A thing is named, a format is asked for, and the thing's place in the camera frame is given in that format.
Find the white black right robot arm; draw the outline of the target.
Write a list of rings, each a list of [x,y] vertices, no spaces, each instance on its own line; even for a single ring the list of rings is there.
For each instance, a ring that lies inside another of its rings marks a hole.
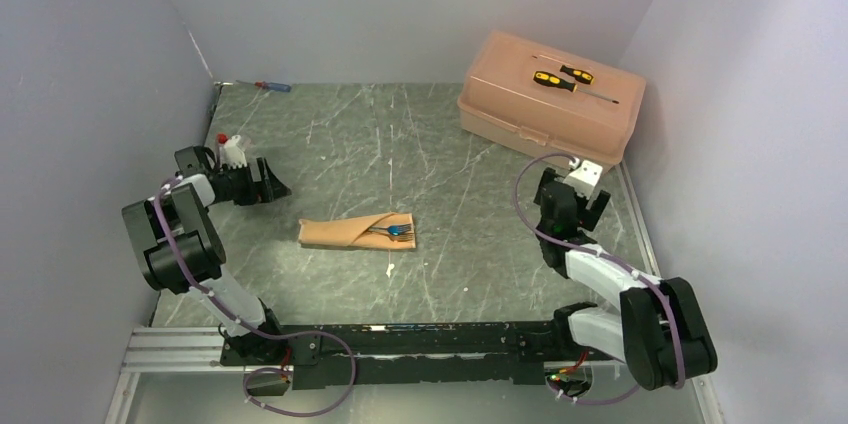
[[[610,196],[601,192],[589,201],[575,184],[570,175],[543,171],[533,199],[540,210],[536,237],[551,269],[611,307],[579,302],[556,310],[555,353],[574,359],[586,349],[600,351],[624,363],[646,390],[714,372],[717,352],[691,284],[646,274],[590,238]]]

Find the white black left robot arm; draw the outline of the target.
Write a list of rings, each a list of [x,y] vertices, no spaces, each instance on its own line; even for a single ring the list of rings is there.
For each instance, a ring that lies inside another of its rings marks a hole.
[[[279,361],[287,336],[274,313],[226,269],[211,206],[269,204],[290,195],[262,157],[230,159],[206,146],[175,154],[178,170],[150,198],[125,206],[122,219],[140,272],[155,291],[196,299],[219,321],[229,348],[264,364]]]

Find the peach satin napkin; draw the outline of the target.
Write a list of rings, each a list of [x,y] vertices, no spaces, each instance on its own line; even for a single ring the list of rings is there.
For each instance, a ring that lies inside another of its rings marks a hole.
[[[339,249],[411,250],[417,247],[411,242],[393,242],[384,234],[371,233],[370,226],[411,224],[415,234],[411,213],[386,212],[346,219],[315,221],[301,218],[298,242],[304,247],[328,247]]]

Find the gold metal fork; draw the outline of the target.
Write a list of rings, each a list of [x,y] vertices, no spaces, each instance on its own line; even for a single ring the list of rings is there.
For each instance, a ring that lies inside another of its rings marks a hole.
[[[415,240],[415,234],[412,232],[400,234],[384,233],[384,236],[389,238],[393,242],[411,242]]]

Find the blue plastic fork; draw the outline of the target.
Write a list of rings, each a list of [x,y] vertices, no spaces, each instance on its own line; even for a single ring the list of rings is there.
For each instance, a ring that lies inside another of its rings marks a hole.
[[[367,231],[371,232],[371,233],[380,233],[380,234],[386,234],[386,235],[395,236],[395,237],[399,237],[399,236],[409,234],[409,233],[412,232],[412,230],[413,230],[413,227],[412,227],[411,224],[389,225],[389,226],[385,226],[385,227],[370,226],[367,229]]]

